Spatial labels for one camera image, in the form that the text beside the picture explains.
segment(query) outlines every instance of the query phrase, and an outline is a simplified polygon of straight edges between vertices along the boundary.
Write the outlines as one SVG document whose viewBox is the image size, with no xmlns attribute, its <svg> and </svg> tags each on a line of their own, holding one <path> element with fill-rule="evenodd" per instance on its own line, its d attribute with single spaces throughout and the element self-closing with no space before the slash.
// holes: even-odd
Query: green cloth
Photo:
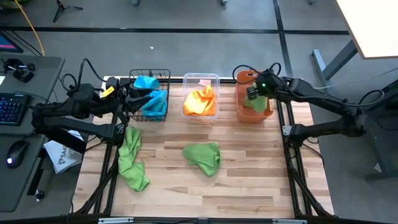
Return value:
<svg viewBox="0 0 398 224">
<path fill-rule="evenodd" d="M 257 85 L 254 83 L 252 85 L 254 88 L 257 88 Z M 243 106 L 248 108 L 253 108 L 256 112 L 262 113 L 267 109 L 268 98 L 265 96 L 259 96 L 257 94 L 257 98 L 254 100 L 249 100 L 248 97 L 244 99 Z"/>
<path fill-rule="evenodd" d="M 149 179 L 144 172 L 144 163 L 134 163 L 140 147 L 140 131 L 133 127 L 127 127 L 123 145 L 119 148 L 119 174 L 126 184 L 136 192 L 144 190 L 149 184 Z"/>
<path fill-rule="evenodd" d="M 208 177 L 220 168 L 221 155 L 216 143 L 191 144 L 184 147 L 182 154 L 190 165 L 198 165 Z"/>
</svg>

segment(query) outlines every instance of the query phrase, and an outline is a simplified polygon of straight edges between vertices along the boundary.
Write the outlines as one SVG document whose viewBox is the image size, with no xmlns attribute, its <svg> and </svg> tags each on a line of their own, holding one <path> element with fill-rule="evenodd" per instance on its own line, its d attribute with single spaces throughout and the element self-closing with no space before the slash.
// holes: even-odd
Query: computer mouse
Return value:
<svg viewBox="0 0 398 224">
<path fill-rule="evenodd" d="M 15 169 L 22 164 L 24 160 L 24 155 L 27 147 L 29 146 L 29 142 L 27 141 L 16 141 L 12 144 L 10 149 L 7 152 L 7 161 L 6 165 L 10 169 Z"/>
</svg>

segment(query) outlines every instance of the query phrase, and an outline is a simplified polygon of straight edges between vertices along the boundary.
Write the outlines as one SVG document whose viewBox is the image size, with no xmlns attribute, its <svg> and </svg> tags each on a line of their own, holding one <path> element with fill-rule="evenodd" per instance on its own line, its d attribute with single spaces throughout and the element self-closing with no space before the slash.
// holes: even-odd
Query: white desk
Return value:
<svg viewBox="0 0 398 224">
<path fill-rule="evenodd" d="M 356 53 L 363 59 L 398 57 L 397 0 L 336 0 L 352 40 L 326 66 L 318 49 L 312 51 L 321 81 L 336 74 Z"/>
</svg>

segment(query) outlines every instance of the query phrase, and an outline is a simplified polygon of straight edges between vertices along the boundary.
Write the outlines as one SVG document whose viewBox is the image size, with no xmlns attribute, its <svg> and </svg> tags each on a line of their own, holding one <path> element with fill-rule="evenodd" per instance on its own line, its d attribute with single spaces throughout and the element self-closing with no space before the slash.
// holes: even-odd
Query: wooden table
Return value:
<svg viewBox="0 0 398 224">
<path fill-rule="evenodd" d="M 352 40 L 326 66 L 318 49 L 312 51 L 318 75 L 325 86 L 356 53 L 363 59 L 398 57 L 398 1 L 336 0 Z"/>
<path fill-rule="evenodd" d="M 181 94 L 182 85 L 171 84 L 166 122 L 131 121 L 130 125 L 142 130 L 136 161 L 145 163 L 150 184 L 143 192 L 135 192 L 119 176 L 112 216 L 293 218 L 275 102 L 274 114 L 263 123 L 240 123 L 236 119 L 235 86 L 222 84 L 220 116 L 209 126 L 184 120 Z M 293 103 L 293 110 L 296 123 L 312 124 L 307 103 Z M 96 124 L 110 122 L 110 114 L 94 119 Z M 217 142 L 221 151 L 221 168 L 211 178 L 197 166 L 188 165 L 182 156 L 186 145 L 200 142 Z M 101 145 L 84 156 L 73 199 L 76 209 L 98 185 L 104 151 L 105 145 Z M 322 160 L 304 148 L 302 157 L 309 189 L 333 213 Z M 104 192 L 101 211 L 108 188 Z"/>
</svg>

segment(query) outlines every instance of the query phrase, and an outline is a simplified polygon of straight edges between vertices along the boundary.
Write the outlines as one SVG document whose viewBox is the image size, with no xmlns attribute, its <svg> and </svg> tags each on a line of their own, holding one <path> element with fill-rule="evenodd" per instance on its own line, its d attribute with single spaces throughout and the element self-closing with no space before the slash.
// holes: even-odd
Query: desk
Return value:
<svg viewBox="0 0 398 224">
<path fill-rule="evenodd" d="M 275 103 L 274 114 L 264 123 L 240 123 L 236 118 L 235 85 L 221 84 L 220 90 L 220 116 L 212 126 L 188 124 L 181 116 L 182 84 L 170 85 L 166 122 L 130 122 L 142 130 L 136 161 L 144 162 L 150 184 L 143 192 L 134 192 L 118 176 L 112 216 L 294 217 Z M 297 123 L 312 124 L 307 103 L 293 103 L 293 109 Z M 96 124 L 110 122 L 111 114 L 94 119 Z M 211 178 L 188 165 L 182 156 L 184 146 L 208 141 L 218 143 L 222 157 L 220 170 Z M 73 198 L 75 210 L 98 185 L 105 147 L 100 145 L 84 155 Z M 322 160 L 306 149 L 302 149 L 302 157 L 309 189 L 333 213 Z M 101 212 L 108 190 L 104 190 Z"/>
<path fill-rule="evenodd" d="M 37 68 L 35 76 L 28 83 L 22 83 L 16 80 L 14 77 L 12 77 L 12 73 L 9 72 L 6 75 L 3 84 L 0 85 L 1 93 L 26 91 L 43 96 L 45 99 L 50 98 L 51 92 L 54 89 L 55 83 L 57 82 L 57 77 L 59 76 L 62 66 L 65 62 L 65 60 L 62 58 L 27 55 L 0 54 L 0 58 L 3 58 L 4 60 L 9 58 L 18 58 L 24 63 L 34 63 Z M 37 103 L 45 103 L 45 101 L 41 98 L 33 96 L 30 104 L 34 106 Z M 15 131 L 15 133 L 20 132 L 18 128 L 29 129 L 30 122 L 32 121 L 32 116 L 30 115 L 31 112 L 31 110 L 27 111 L 21 126 L 0 126 L 0 129 L 6 128 L 10 130 L 10 132 Z M 23 137 L 23 135 L 0 135 L 0 178 L 3 181 L 3 183 L 0 184 L 0 212 L 13 212 L 17 208 L 45 139 L 45 137 L 42 135 L 33 135 L 32 137 L 27 138 L 27 141 L 29 141 L 30 145 L 25 152 L 23 163 L 16 169 L 9 169 L 6 167 L 7 151 L 15 141 L 22 140 Z"/>
<path fill-rule="evenodd" d="M 398 21 L 396 0 L 336 0 L 352 40 L 326 66 L 319 50 L 314 49 L 318 75 L 327 86 L 333 77 L 356 53 L 363 59 L 398 57 Z"/>
</svg>

